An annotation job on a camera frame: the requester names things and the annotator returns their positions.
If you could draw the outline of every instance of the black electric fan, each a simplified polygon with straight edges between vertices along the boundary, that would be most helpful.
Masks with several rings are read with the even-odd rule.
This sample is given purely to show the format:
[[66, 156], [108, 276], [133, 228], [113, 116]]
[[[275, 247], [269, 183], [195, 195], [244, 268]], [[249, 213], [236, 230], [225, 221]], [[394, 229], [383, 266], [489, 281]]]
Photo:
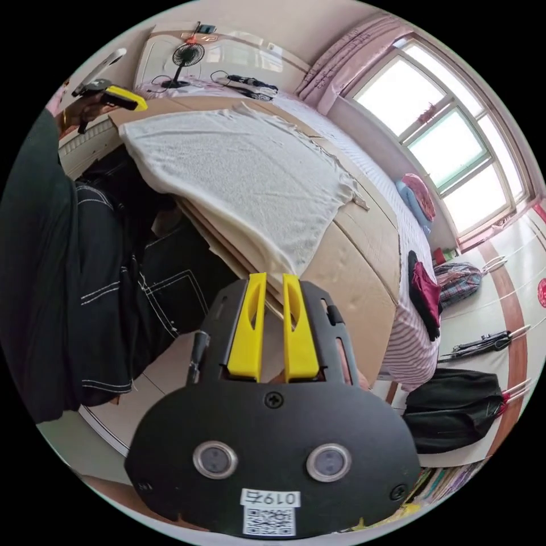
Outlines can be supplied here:
[[201, 44], [196, 43], [194, 37], [193, 40], [191, 38], [188, 39], [184, 45], [176, 48], [172, 54], [172, 62], [178, 66], [174, 78], [164, 81], [161, 86], [165, 89], [178, 89], [189, 85], [187, 81], [178, 81], [180, 71], [184, 67], [191, 67], [197, 64], [204, 55], [205, 48]]

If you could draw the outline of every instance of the yellow gripper handle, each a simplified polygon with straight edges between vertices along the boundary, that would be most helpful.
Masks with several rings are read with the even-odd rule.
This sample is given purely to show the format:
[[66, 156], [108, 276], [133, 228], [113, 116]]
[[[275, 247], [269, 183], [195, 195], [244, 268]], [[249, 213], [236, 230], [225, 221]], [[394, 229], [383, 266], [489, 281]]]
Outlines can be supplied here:
[[283, 275], [284, 380], [314, 379], [319, 359], [297, 275]]
[[263, 317], [267, 274], [250, 275], [227, 362], [230, 375], [253, 379], [262, 374]]

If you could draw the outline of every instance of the striped bed sheet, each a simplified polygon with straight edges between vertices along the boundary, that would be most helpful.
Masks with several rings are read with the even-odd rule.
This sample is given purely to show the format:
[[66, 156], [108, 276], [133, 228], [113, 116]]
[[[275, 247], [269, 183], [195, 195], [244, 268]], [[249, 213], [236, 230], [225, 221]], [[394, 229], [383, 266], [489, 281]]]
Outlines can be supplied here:
[[[200, 86], [191, 95], [242, 97], [236, 91], [211, 82], [195, 82]], [[158, 85], [143, 84], [136, 90], [144, 98], [185, 95], [182, 90], [165, 91]], [[408, 253], [413, 250], [430, 275], [435, 279], [431, 249], [417, 220], [399, 196], [394, 182], [367, 153], [337, 125], [293, 95], [279, 92], [273, 104], [294, 115], [315, 129], [322, 137], [337, 146], [377, 187], [390, 204], [398, 219], [400, 235], [400, 295], [387, 350], [379, 378], [389, 379], [408, 392], [428, 381], [435, 369], [440, 338], [430, 342], [421, 317], [410, 300], [408, 281]]]

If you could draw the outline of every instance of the headboard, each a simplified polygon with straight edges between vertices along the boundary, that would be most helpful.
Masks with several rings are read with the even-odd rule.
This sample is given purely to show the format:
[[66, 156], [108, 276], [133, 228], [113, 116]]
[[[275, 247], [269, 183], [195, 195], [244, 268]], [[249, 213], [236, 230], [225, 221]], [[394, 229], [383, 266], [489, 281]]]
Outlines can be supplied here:
[[[174, 75], [177, 66], [172, 62], [172, 54], [191, 36], [196, 25], [196, 22], [182, 21], [154, 27], [140, 56], [134, 88], [161, 75]], [[213, 34], [197, 34], [196, 38], [205, 47], [205, 56], [196, 65], [183, 68], [181, 80], [189, 76], [210, 80], [213, 72], [224, 70], [228, 74], [254, 77], [293, 93], [310, 69], [282, 47], [248, 32], [218, 27]]]

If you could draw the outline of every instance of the qr code sticker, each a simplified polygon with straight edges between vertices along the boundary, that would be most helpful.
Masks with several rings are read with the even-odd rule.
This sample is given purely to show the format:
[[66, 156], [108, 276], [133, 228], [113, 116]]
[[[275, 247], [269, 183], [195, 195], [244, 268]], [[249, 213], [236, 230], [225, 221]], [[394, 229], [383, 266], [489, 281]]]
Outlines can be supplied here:
[[252, 536], [295, 536], [294, 508], [245, 509], [243, 534]]

